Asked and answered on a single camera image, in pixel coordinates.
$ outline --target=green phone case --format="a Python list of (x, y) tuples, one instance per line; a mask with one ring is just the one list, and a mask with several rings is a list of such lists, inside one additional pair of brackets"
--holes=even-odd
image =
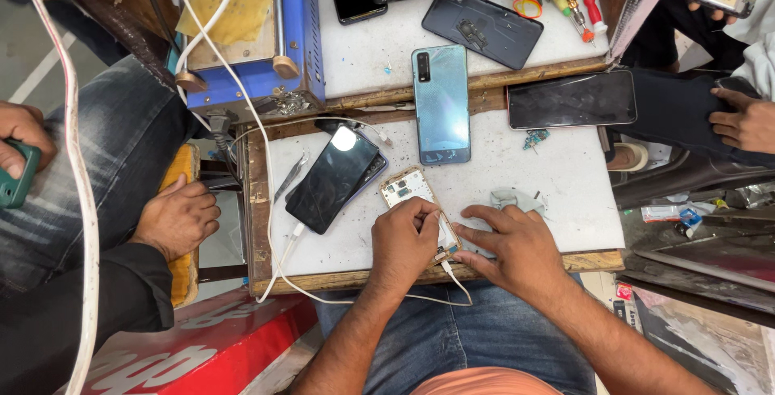
[(12, 139), (6, 139), (5, 143), (19, 150), (19, 153), (22, 153), (26, 161), (22, 177), (18, 180), (12, 179), (4, 169), (0, 169), (0, 208), (16, 209), (24, 204), (24, 198), (27, 197), (29, 185), (33, 182), (35, 169), (40, 161), (40, 148), (13, 141)]

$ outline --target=white shirt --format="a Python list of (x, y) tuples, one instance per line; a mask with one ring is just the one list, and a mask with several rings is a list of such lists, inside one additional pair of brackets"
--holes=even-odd
[(775, 94), (775, 0), (757, 0), (745, 20), (724, 27), (732, 38), (750, 44), (746, 61), (732, 75), (748, 80), (766, 100)]

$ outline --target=teal smartphone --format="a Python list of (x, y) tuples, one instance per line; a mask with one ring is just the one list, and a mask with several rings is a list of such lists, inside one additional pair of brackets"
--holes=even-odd
[(40, 148), (12, 139), (0, 142), (5, 142), (14, 147), (19, 153), (22, 153), (25, 159), (24, 171), (18, 179), (12, 179), (4, 169), (0, 169), (0, 208), (16, 209), (24, 204), (24, 198), (27, 197), (29, 185), (33, 182), (35, 169), (40, 161)]
[(412, 53), (420, 163), (471, 160), (466, 48), (460, 44)]

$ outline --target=orange shirt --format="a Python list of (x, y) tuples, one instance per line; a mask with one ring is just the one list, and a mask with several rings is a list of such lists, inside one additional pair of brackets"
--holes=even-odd
[(447, 372), (425, 381), (412, 395), (562, 395), (530, 374), (499, 366)]

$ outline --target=rubber band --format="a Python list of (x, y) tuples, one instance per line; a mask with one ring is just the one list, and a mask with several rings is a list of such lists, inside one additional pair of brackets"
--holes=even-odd
[[(528, 15), (528, 14), (525, 12), (525, 2), (527, 2), (527, 3), (529, 3), (529, 4), (532, 4), (533, 6), (535, 6), (535, 7), (538, 9), (538, 14), (536, 14), (535, 16), (532, 16), (532, 17), (531, 17), (531, 16), (529, 16), (529, 15)], [(514, 0), (514, 5), (513, 5), (513, 6), (514, 6), (514, 11), (515, 11), (517, 14), (519, 14), (519, 16), (520, 16), (520, 17), (523, 17), (523, 18), (528, 18), (528, 19), (530, 19), (530, 20), (532, 20), (533, 18), (538, 18), (538, 17), (540, 17), (540, 16), (541, 16), (541, 14), (543, 14), (543, 8), (541, 7), (541, 4), (540, 4), (540, 3), (538, 3), (538, 2), (537, 2), (537, 1), (535, 1), (535, 0)]]

